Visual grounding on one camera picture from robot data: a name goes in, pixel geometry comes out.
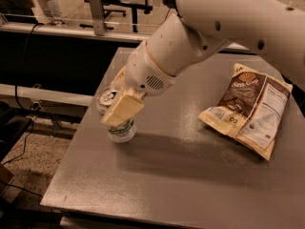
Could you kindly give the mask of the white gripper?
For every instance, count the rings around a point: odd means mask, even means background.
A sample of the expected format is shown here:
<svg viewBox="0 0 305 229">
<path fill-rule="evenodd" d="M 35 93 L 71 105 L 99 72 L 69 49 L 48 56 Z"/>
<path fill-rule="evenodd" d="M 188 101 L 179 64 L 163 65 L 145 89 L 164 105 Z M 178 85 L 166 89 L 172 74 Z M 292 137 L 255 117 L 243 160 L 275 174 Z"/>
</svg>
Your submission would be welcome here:
<svg viewBox="0 0 305 229">
<path fill-rule="evenodd" d="M 117 127 L 144 107 L 144 96 L 164 93 L 175 83 L 175 77 L 160 70 L 143 41 L 130 55 L 110 84 L 101 91 L 102 122 Z"/>
</svg>

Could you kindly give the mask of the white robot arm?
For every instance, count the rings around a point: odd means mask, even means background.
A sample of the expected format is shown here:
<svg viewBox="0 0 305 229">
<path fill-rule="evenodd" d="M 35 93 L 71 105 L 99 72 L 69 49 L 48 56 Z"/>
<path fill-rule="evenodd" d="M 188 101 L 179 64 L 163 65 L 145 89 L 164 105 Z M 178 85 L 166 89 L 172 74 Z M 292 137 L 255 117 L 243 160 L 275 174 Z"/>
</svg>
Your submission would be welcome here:
<svg viewBox="0 0 305 229">
<path fill-rule="evenodd" d="M 171 15 L 131 54 L 112 85 L 102 121 L 119 126 L 164 93 L 175 78 L 235 42 L 261 56 L 299 88 L 305 86 L 305 11 L 276 0 L 175 0 Z"/>
</svg>

